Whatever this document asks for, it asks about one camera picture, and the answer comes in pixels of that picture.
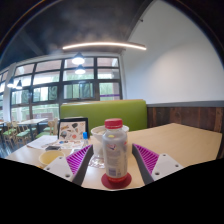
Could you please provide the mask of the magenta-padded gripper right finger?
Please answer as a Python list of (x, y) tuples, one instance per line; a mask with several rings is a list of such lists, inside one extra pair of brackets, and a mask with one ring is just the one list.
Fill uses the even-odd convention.
[(132, 154), (145, 185), (183, 169), (183, 166), (168, 154), (157, 154), (137, 144), (132, 144)]

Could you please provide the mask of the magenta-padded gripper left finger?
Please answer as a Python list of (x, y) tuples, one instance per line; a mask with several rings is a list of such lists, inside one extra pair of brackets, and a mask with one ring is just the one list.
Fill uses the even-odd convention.
[(44, 170), (81, 186), (92, 156), (93, 146), (88, 145), (67, 157), (57, 157)]

